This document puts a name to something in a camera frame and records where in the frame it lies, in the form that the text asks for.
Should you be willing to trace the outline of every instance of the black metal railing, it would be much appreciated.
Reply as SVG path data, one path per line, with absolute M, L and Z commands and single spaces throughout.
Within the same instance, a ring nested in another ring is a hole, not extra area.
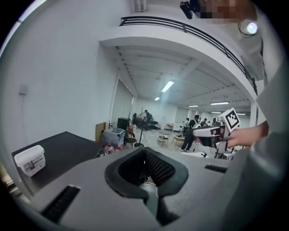
M 230 59 L 235 65 L 237 65 L 237 67 L 244 73 L 247 80 L 253 86 L 254 91 L 257 94 L 257 87 L 255 84 L 255 79 L 250 76 L 250 74 L 247 72 L 246 68 L 240 62 L 240 60 L 225 45 L 220 43 L 217 39 L 207 34 L 206 32 L 203 32 L 200 29 L 190 26 L 188 24 L 181 23 L 181 22 L 167 19 L 167 18 L 151 17 L 151 16 L 133 16 L 133 17 L 124 17 L 121 19 L 122 19 L 122 22 L 120 26 L 126 26 L 126 25 L 162 26 L 162 27 L 168 27 L 168 28 L 180 30 L 180 31 L 197 36 L 200 39 L 205 40 L 206 42 L 210 43 L 214 47 L 218 48 L 221 52 L 223 52 L 227 56 L 228 59 Z

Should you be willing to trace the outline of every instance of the fluorescent light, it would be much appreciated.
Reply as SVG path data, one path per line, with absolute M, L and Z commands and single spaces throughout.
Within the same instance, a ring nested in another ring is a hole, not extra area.
M 229 104 L 229 102 L 211 103 L 211 105 Z
M 164 86 L 162 92 L 166 92 L 175 82 L 169 81 L 166 86 Z
M 256 23 L 249 23 L 247 26 L 247 31 L 250 34 L 255 34 L 257 32 L 258 26 L 256 25 Z

